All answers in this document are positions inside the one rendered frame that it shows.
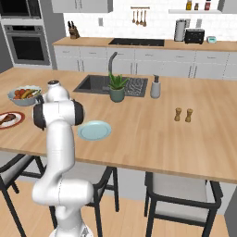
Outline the grey fruit bowl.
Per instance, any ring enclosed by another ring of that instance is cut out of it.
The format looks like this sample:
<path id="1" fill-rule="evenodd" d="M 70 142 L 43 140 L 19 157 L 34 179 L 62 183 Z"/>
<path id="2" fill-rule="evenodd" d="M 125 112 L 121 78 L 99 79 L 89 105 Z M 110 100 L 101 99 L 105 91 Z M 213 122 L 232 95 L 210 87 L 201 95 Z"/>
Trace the grey fruit bowl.
<path id="1" fill-rule="evenodd" d="M 41 91 L 39 86 L 26 85 L 13 89 L 7 97 L 17 106 L 32 106 L 36 103 L 36 97 L 41 94 Z"/>

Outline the brown chicken drumstick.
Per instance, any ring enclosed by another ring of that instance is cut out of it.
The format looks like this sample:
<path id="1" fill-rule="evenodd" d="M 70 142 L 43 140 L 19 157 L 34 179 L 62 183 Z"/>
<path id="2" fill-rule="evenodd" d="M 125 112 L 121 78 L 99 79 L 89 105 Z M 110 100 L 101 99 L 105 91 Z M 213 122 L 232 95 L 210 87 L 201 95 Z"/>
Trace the brown chicken drumstick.
<path id="1" fill-rule="evenodd" d="M 5 122 L 9 122 L 13 119 L 15 119 L 16 116 L 14 114 L 7 114 L 1 121 L 0 121 L 0 125 L 2 125 Z"/>

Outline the light blue plate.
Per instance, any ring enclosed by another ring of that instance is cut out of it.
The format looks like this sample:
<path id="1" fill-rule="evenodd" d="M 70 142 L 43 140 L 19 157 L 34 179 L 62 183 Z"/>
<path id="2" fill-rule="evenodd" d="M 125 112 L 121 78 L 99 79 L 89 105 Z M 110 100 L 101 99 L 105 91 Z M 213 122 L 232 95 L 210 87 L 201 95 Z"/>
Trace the light blue plate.
<path id="1" fill-rule="evenodd" d="M 111 126 L 102 120 L 92 120 L 78 128 L 78 136 L 85 141 L 99 141 L 108 137 Z"/>

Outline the green potted plant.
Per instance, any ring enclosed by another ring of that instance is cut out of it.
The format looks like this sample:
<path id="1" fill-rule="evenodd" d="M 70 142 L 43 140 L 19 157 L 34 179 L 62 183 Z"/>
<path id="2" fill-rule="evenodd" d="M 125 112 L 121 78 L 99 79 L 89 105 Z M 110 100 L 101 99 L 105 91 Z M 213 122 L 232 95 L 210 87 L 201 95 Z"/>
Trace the green potted plant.
<path id="1" fill-rule="evenodd" d="M 121 102 L 125 97 L 125 84 L 129 79 L 122 79 L 121 75 L 114 76 L 112 73 L 109 73 L 110 83 L 109 87 L 109 95 L 110 99 L 115 102 Z"/>

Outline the dark grey sink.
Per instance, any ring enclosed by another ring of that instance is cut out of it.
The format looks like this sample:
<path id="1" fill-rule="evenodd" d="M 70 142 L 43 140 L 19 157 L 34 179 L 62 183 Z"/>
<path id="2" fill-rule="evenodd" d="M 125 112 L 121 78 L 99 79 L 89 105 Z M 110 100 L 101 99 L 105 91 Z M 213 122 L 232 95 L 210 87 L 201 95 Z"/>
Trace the dark grey sink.
<path id="1" fill-rule="evenodd" d="M 74 89 L 75 93 L 109 94 L 110 78 L 108 76 L 87 75 Z M 144 97 L 148 79 L 130 78 L 124 87 L 126 96 Z"/>

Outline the grey soap dispenser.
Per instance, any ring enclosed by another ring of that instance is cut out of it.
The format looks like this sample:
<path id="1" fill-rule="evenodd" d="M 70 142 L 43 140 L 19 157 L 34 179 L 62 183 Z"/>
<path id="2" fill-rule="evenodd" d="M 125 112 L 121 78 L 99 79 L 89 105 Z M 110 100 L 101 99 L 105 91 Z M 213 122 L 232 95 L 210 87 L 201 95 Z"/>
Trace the grey soap dispenser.
<path id="1" fill-rule="evenodd" d="M 150 96 L 154 99 L 157 99 L 160 97 L 160 94 L 161 94 L 161 82 L 159 80 L 159 76 L 155 75 L 154 80 L 152 81 Z"/>

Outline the grey tap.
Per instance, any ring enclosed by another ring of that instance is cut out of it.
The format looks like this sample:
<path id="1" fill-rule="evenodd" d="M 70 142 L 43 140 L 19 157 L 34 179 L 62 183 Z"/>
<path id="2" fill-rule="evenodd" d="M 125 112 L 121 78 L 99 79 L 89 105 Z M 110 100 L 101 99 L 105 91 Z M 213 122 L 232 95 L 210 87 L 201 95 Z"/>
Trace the grey tap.
<path id="1" fill-rule="evenodd" d="M 108 72 L 112 74 L 112 64 L 114 58 L 117 56 L 118 52 L 114 52 L 113 55 L 108 60 Z"/>

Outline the grey base cupboard run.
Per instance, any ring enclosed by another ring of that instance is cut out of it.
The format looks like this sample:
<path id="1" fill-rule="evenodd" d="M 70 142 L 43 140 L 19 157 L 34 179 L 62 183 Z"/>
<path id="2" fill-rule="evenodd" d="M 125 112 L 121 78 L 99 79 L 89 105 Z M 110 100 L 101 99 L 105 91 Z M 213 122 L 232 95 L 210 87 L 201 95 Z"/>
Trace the grey base cupboard run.
<path id="1" fill-rule="evenodd" d="M 55 45 L 59 70 L 237 81 L 237 53 Z"/>

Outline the black stool with grey seat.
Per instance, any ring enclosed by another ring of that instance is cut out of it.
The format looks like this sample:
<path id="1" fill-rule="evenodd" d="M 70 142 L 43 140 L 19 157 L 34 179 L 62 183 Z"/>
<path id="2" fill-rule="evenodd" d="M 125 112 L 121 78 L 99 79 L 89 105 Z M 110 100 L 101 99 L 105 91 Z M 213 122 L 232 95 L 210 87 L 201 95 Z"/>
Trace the black stool with grey seat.
<path id="1" fill-rule="evenodd" d="M 77 162 L 64 178 L 89 181 L 94 187 L 94 199 L 88 206 L 94 208 L 97 236 L 103 237 L 100 202 L 105 190 L 114 192 L 115 210 L 119 212 L 118 170 L 115 167 Z"/>
<path id="2" fill-rule="evenodd" d="M 223 197 L 217 181 L 145 172 L 144 185 L 145 237 L 152 237 L 155 218 L 203 227 L 209 237 Z"/>
<path id="3" fill-rule="evenodd" d="M 36 162 L 36 165 L 39 169 L 38 173 L 26 171 L 26 168 L 32 161 Z M 4 166 L 0 167 L 0 191 L 2 192 L 6 200 L 6 204 L 9 208 L 12 218 L 14 219 L 17 225 L 21 237 L 26 237 L 26 233 L 22 228 L 18 214 L 15 210 L 15 207 L 10 199 L 7 190 L 9 187 L 12 187 L 15 193 L 19 193 L 19 188 L 16 184 L 16 179 L 19 176 L 40 179 L 43 176 L 43 174 L 44 174 L 44 166 L 41 161 L 41 158 L 39 158 L 38 156 L 17 154 Z"/>

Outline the black hob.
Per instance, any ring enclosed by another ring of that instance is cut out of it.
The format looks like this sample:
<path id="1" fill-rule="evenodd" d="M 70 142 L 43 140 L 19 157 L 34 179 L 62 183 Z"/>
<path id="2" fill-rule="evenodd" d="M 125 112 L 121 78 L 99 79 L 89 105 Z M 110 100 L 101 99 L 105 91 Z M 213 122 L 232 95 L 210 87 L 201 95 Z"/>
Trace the black hob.
<path id="1" fill-rule="evenodd" d="M 114 38 L 109 44 L 111 45 L 164 46 L 165 40 Z"/>

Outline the wooden knife block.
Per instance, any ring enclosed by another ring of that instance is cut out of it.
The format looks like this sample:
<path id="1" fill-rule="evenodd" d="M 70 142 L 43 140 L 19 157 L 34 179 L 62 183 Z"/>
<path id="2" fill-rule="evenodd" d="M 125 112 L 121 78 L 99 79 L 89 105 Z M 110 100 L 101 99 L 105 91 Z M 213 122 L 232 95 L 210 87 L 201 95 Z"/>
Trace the wooden knife block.
<path id="1" fill-rule="evenodd" d="M 80 37 L 77 27 L 74 25 L 72 21 L 68 22 L 69 26 L 69 34 L 71 39 L 78 39 Z"/>

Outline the red rimmed white plate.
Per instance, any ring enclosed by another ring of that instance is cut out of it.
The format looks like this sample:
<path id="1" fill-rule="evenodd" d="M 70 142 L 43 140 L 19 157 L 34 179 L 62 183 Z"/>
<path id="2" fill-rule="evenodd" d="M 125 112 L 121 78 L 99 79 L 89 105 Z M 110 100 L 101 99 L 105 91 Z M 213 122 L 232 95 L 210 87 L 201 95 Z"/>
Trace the red rimmed white plate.
<path id="1" fill-rule="evenodd" d="M 13 119 L 13 120 L 11 120 L 11 121 L 9 121 L 9 122 L 5 122 L 5 123 L 3 123 L 2 125 L 0 125 L 0 130 L 8 129 L 8 128 L 17 126 L 17 125 L 19 125 L 19 124 L 25 119 L 25 115 L 24 115 L 23 113 L 13 111 L 13 112 L 6 112 L 6 113 L 3 113 L 3 114 L 0 114 L 0 121 L 1 121 L 7 114 L 14 114 L 14 115 L 16 116 L 16 118 Z"/>

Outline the steel paper towel holder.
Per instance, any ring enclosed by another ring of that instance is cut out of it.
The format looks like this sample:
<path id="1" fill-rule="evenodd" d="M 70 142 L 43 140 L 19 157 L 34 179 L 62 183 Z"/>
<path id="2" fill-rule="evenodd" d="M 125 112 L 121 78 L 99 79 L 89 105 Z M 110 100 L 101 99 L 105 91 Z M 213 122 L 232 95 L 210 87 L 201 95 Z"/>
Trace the steel paper towel holder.
<path id="1" fill-rule="evenodd" d="M 186 29 L 186 20 L 185 19 L 177 19 L 174 33 L 174 41 L 182 42 L 184 39 Z"/>

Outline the black toaster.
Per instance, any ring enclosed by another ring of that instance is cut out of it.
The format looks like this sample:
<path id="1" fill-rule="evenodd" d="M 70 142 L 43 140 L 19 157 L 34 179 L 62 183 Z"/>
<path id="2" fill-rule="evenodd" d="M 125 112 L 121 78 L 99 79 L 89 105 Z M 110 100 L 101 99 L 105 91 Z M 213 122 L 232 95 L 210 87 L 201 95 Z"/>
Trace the black toaster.
<path id="1" fill-rule="evenodd" d="M 187 29 L 184 36 L 186 44 L 202 44 L 205 37 L 205 31 L 202 29 Z"/>

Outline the steel microwave oven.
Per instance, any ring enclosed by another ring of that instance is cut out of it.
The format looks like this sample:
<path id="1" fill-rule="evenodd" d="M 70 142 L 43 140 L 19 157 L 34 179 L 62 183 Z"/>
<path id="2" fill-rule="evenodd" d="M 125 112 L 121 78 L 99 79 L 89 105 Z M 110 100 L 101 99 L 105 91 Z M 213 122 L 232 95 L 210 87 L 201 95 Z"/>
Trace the steel microwave oven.
<path id="1" fill-rule="evenodd" d="M 39 19 L 41 11 L 38 0 L 0 0 L 2 18 Z"/>

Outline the rail with hanging wooden tools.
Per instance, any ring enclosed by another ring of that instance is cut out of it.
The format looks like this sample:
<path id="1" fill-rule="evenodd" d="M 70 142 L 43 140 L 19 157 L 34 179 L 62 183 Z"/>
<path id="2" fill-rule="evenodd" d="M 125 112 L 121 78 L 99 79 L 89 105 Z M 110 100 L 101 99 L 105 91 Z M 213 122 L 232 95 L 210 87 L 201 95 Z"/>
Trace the rail with hanging wooden tools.
<path id="1" fill-rule="evenodd" d="M 150 9 L 149 6 L 132 6 L 132 23 L 135 25 L 146 26 L 146 13 Z"/>

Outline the steel wall oven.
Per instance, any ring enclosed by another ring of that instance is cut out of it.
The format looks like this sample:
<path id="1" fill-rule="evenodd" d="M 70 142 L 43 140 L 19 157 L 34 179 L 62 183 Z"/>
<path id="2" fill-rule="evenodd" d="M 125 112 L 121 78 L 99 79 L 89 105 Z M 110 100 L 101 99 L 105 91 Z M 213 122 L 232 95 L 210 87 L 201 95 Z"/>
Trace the steel wall oven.
<path id="1" fill-rule="evenodd" d="M 15 19 L 4 19 L 2 26 L 15 65 L 51 66 L 41 20 L 21 19 L 17 22 Z"/>

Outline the grey wall cupboard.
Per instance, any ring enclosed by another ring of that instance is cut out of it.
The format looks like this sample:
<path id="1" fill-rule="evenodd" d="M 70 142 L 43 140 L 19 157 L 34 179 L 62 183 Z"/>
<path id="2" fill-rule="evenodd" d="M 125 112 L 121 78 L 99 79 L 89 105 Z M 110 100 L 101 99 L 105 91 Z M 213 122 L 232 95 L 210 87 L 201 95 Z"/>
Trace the grey wall cupboard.
<path id="1" fill-rule="evenodd" d="M 55 13 L 110 13 L 113 0 L 51 0 Z"/>

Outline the white wall shelf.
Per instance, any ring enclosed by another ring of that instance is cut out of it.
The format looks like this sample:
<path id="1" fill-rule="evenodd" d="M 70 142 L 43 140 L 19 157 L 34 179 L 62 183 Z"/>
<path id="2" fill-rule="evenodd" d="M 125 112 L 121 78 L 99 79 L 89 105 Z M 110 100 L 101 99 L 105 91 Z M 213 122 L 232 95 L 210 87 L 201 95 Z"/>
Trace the white wall shelf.
<path id="1" fill-rule="evenodd" d="M 185 10 L 185 9 L 169 9 L 169 14 L 222 14 L 220 10 L 210 9 L 210 10 Z"/>

